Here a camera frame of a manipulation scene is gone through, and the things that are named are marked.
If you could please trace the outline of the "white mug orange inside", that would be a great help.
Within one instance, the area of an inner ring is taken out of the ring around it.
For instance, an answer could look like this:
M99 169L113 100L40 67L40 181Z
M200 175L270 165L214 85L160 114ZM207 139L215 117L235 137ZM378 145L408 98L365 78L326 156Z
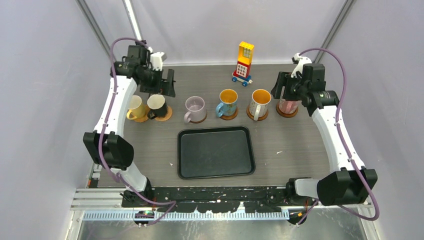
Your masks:
M257 89L252 93L251 101L247 108L254 116L253 121L257 121L259 117L265 115L266 111L269 110L271 100L271 94L265 89Z

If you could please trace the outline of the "white cup black outside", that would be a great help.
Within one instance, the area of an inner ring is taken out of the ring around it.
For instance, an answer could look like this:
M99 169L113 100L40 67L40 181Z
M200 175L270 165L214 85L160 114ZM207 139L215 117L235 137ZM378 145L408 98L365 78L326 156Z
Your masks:
M166 99L163 95L153 94L147 100L147 106L149 107L149 112L147 117L150 120L156 118L164 118L168 113L168 106Z

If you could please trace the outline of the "light woven coaster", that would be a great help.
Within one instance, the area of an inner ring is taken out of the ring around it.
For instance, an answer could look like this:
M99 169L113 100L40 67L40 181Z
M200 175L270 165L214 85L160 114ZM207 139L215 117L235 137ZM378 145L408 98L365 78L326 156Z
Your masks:
M150 111L150 108L147 105L145 105L144 106L144 115L140 118L134 119L134 121L137 122L137 123L146 122L147 120L149 120L149 117L148 117L149 111Z
M167 106L167 113L164 117L156 117L155 120L159 122L165 122L169 120L173 115L173 109L170 106Z

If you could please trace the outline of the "pink patterned mug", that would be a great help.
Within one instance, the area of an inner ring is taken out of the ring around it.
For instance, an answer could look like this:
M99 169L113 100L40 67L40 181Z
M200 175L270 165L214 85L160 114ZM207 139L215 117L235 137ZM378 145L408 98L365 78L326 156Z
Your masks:
M291 114L293 113L296 108L298 108L299 105L299 101L290 101L290 100L285 100L285 99L280 99L279 103L278 103L278 107L279 109L286 114Z

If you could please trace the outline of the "dark wooden coaster two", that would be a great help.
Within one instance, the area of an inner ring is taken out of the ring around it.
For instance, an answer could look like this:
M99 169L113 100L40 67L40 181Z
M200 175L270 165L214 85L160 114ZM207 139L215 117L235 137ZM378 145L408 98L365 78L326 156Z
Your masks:
M293 113L284 113L284 112L282 112L281 110L280 110L280 108L279 108L279 106L278 105L276 105L276 111L277 111L277 113L280 115L280 116L282 116L282 117L284 117L284 118L293 118L294 116L296 116L297 115L297 113L298 113L298 111L299 111L299 108L297 107L296 109L295 109L295 111L293 112Z

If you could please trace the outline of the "lilac textured mug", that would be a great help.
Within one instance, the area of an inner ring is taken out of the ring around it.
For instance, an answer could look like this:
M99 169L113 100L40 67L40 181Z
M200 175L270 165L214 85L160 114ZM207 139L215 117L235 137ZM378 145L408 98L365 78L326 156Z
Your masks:
M184 115L184 122L201 123L207 118L207 109L205 101L200 96L191 96L185 101L187 112Z

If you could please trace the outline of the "dark wooden coaster three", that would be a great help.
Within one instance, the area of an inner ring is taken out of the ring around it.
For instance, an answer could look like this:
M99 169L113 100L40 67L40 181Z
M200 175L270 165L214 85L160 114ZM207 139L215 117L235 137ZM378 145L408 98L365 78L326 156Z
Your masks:
M250 113L249 108L246 109L246 113L247 113L247 115L250 119L254 120L254 116ZM269 114L269 110L266 111L264 116L259 117L257 119L257 121L262 121L262 120L266 119L268 117L268 114Z

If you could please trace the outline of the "cream cup yellow handle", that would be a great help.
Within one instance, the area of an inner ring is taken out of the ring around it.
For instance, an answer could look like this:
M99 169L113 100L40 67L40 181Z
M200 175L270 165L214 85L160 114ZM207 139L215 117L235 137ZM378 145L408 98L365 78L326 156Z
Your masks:
M126 118L128 120L135 120L141 118L145 114L145 105L143 100L138 95L133 95L129 102Z

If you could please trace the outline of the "blue mug yellow inside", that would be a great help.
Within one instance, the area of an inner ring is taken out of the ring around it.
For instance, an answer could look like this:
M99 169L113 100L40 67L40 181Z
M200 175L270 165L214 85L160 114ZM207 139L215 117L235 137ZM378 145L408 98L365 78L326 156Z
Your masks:
M238 94L233 89L224 89L219 94L220 103L215 108L218 118L230 117L236 113Z

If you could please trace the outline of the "dark wooden coaster four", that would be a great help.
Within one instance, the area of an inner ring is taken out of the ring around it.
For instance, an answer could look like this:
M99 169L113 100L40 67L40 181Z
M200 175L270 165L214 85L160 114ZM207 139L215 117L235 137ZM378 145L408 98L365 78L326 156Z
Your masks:
M235 110L234 114L229 115L229 116L222 115L220 118L221 118L222 120L230 121L230 120L233 120L234 118L236 118L236 117L237 117L237 115L238 115L238 113L239 113L239 109L238 109L238 108L236 108L236 110Z

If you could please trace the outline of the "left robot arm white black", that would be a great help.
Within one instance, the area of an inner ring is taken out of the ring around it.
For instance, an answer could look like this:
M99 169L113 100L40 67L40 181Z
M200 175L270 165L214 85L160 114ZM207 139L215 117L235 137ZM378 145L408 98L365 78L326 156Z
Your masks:
M143 45L130 45L121 60L112 60L108 96L99 121L91 132L85 132L83 143L93 162L101 165L116 181L122 181L127 192L141 207L153 202L150 180L134 163L134 147L124 139L128 108L136 89L148 94L175 97L174 71L163 78L165 52L153 52Z

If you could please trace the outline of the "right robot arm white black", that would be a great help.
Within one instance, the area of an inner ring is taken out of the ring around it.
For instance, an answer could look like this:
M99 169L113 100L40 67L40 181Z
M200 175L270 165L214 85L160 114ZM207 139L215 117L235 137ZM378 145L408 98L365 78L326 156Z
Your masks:
M324 206L364 203L369 193L363 181L373 188L378 175L365 166L349 139L338 109L338 95L326 90L324 65L307 63L302 72L279 72L271 95L275 99L300 101L307 109L323 140L330 167L329 175L322 179L290 178L286 184L287 202L299 205L309 197Z

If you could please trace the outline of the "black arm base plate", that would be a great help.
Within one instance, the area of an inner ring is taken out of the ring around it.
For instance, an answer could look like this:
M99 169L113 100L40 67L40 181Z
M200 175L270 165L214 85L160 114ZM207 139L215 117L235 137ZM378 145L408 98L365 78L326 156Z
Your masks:
M247 213L276 213L281 207L310 208L314 199L295 196L284 186L155 187L147 199L125 190L123 208L152 208L160 213L234 213L243 206Z

